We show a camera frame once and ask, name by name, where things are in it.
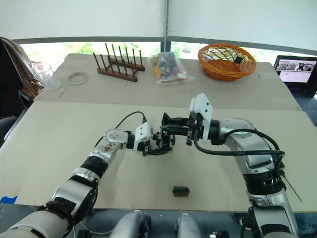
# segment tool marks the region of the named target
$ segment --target silver robot arm segment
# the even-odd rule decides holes
[[[222,119],[219,136],[234,129],[255,129],[244,119]],[[230,134],[225,142],[232,151],[270,150],[260,136],[249,132]],[[272,155],[235,156],[237,165],[247,185],[250,223],[256,237],[270,232],[287,232],[298,235],[294,213],[285,193],[285,185],[276,174],[276,162]]]

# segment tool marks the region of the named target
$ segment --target brown bag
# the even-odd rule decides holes
[[[21,75],[23,88],[21,91],[34,99],[43,89],[40,81],[31,72],[32,61],[23,50],[23,48],[12,40],[0,37],[5,47],[7,48],[13,62]]]

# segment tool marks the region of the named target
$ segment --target laptop screen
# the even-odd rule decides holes
[[[277,56],[274,69],[292,93],[316,93],[317,57]]]
[[[283,82],[307,83],[316,61],[299,59],[279,59],[275,70]]]

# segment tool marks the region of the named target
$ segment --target orange wicker basket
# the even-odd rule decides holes
[[[199,62],[208,77],[233,81],[252,74],[257,67],[255,59],[244,49],[231,44],[211,44],[198,52]]]

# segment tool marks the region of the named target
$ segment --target wooden peg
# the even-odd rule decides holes
[[[100,54],[100,57],[101,57],[101,60],[103,61],[103,64],[104,64],[105,70],[107,71],[107,67],[106,67],[106,64],[105,64],[105,62],[104,62],[103,55],[102,55],[102,54]]]
[[[124,65],[125,75],[128,76],[127,67]]]
[[[108,53],[108,55],[110,56],[110,53],[109,53],[109,50],[108,50],[107,43],[105,43],[105,45],[106,45],[107,53]]]
[[[142,64],[142,55],[141,55],[141,50],[139,50],[139,53],[140,53],[141,66],[143,67],[143,64]]]
[[[111,71],[114,72],[114,71],[113,71],[113,68],[112,68],[111,59],[110,59],[110,56],[109,56],[109,55],[108,55],[108,62],[109,62],[109,64],[110,64]]]
[[[136,65],[137,63],[135,62],[134,49],[132,49],[132,52],[133,52],[134,65]]]
[[[123,62],[123,57],[122,57],[122,53],[121,53],[121,48],[119,46],[119,52],[120,52],[120,56],[121,56],[121,61]]]
[[[127,60],[128,60],[128,63],[130,63],[130,61],[129,61],[129,55],[128,55],[128,50],[127,50],[127,48],[125,48],[125,52],[126,52],[126,54],[127,54]]]
[[[113,51],[113,55],[114,55],[114,58],[117,60],[117,56],[115,55],[115,52],[114,52],[114,47],[112,45],[112,51]]]
[[[97,65],[98,65],[98,69],[100,69],[100,66],[99,66],[98,60],[97,60],[97,58],[96,58],[95,52],[93,52],[93,54],[94,54],[94,57],[95,57],[96,63],[97,63]]]

